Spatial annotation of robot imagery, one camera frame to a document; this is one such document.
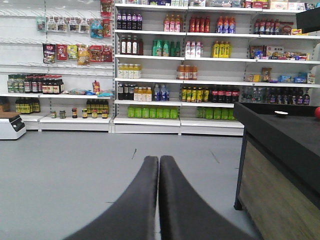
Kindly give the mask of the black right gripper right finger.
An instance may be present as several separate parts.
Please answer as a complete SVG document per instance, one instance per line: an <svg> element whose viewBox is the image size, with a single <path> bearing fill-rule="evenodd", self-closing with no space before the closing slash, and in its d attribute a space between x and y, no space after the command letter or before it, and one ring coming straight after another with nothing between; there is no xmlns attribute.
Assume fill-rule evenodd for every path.
<svg viewBox="0 0 320 240"><path fill-rule="evenodd" d="M234 210L237 170L209 161L160 158L158 206L163 240L260 240L251 219Z"/></svg>

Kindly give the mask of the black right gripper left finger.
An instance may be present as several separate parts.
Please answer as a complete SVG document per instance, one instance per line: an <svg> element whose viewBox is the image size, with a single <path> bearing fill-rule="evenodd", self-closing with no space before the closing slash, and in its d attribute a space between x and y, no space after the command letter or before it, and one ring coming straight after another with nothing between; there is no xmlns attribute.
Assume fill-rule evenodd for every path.
<svg viewBox="0 0 320 240"><path fill-rule="evenodd" d="M154 240L159 159L144 158L121 196L101 215L66 240Z"/></svg>

